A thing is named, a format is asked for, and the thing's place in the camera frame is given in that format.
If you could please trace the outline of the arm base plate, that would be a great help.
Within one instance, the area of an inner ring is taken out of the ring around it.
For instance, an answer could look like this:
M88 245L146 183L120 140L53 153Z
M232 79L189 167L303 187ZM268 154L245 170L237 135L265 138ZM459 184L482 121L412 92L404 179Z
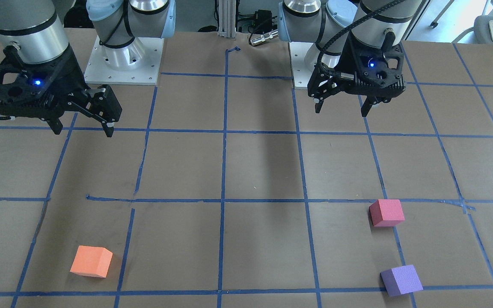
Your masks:
M157 85L164 39L135 38L131 45L119 49L102 46L98 41L84 73L88 84Z
M315 43L291 41L289 42L289 51L294 88L306 90L317 61L319 49Z

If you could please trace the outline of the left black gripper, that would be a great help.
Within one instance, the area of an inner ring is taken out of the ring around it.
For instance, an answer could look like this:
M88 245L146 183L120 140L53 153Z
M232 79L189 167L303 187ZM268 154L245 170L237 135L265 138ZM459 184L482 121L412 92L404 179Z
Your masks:
M399 44L394 44L395 39L395 33L385 33L382 48L377 48L349 33L334 67L338 74L332 77L317 67L309 80L308 95L314 98L315 113L321 113L326 98L340 92L366 96L361 107L364 118L374 105L400 96L406 89L404 53Z

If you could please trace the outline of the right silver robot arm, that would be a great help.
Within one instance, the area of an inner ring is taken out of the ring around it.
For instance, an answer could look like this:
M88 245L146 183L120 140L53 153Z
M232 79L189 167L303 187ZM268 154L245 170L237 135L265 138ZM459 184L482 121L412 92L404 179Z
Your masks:
M149 43L175 31L174 0L88 0L97 31L94 60L82 72L51 0L0 0L0 121L37 118L55 134L66 112L101 124L109 138L122 107L111 84L155 84Z

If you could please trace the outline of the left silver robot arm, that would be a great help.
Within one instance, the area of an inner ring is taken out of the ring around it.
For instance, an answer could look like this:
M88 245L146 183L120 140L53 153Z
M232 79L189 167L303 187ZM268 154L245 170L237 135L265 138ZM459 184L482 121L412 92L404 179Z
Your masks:
M338 93L364 96L362 117L403 94L401 39L420 5L420 0L280 2L280 39L312 43L317 50L307 83L316 113Z

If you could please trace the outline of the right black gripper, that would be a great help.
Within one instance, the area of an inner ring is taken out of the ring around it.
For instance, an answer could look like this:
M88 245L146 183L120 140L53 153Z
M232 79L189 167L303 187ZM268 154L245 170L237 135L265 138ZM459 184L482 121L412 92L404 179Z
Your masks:
M0 63L0 115L45 119L60 135L59 119L65 111L77 111L101 123L108 138L120 120L122 107L110 85L88 89L70 45L57 58L26 64L16 47L3 50Z

